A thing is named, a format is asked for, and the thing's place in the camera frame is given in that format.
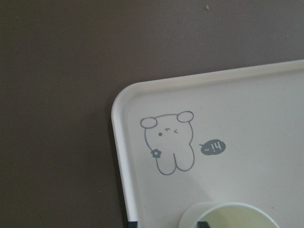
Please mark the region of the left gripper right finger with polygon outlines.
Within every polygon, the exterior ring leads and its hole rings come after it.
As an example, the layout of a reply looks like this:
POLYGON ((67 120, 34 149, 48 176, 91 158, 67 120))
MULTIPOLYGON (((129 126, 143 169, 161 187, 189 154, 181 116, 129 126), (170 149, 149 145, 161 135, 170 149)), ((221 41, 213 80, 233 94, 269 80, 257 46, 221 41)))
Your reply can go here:
POLYGON ((209 223, 207 221, 198 221, 197 228, 209 228, 209 223))

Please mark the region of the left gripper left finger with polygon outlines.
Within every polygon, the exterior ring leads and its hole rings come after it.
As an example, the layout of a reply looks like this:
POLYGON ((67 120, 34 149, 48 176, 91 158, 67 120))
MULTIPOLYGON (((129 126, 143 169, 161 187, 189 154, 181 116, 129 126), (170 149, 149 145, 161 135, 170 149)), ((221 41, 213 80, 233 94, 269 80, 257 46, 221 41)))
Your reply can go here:
POLYGON ((128 221, 127 228, 138 228, 138 221, 128 221))

